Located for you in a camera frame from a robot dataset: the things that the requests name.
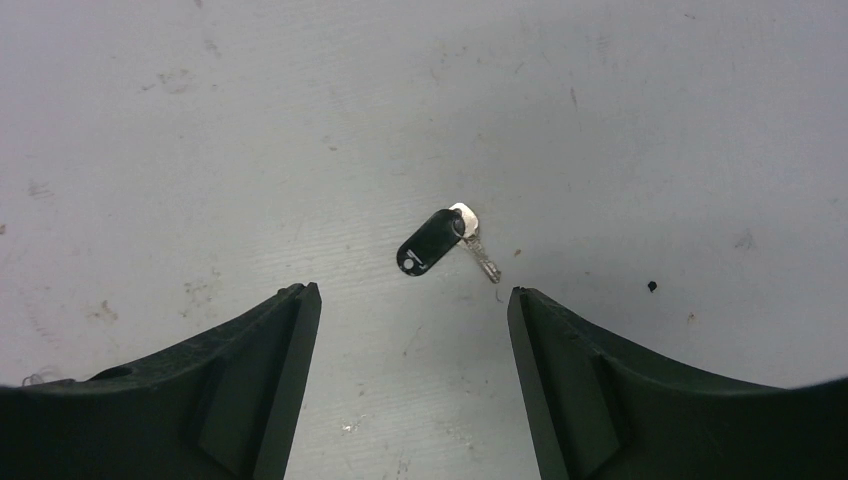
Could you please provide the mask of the silver key with black tag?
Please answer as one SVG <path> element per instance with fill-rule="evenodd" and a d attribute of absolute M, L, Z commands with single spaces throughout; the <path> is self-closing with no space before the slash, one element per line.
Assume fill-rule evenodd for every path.
<path fill-rule="evenodd" d="M 501 271 L 480 240 L 479 217 L 466 204 L 458 202 L 437 210 L 396 252 L 399 270 L 411 277 L 427 273 L 457 245 L 464 248 L 493 284 L 501 281 Z"/>

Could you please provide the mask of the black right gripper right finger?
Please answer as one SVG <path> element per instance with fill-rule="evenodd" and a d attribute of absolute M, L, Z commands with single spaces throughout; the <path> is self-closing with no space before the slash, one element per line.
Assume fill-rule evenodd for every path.
<path fill-rule="evenodd" d="M 710 373 L 515 288 L 507 321 L 544 479 L 843 479 L 847 383 Z"/>

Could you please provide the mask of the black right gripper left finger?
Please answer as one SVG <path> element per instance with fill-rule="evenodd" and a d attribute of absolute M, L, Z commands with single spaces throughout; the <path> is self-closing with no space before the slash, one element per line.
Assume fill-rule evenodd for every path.
<path fill-rule="evenodd" d="M 281 479 L 322 300 L 294 284 L 86 381 L 1 391 L 5 479 Z"/>

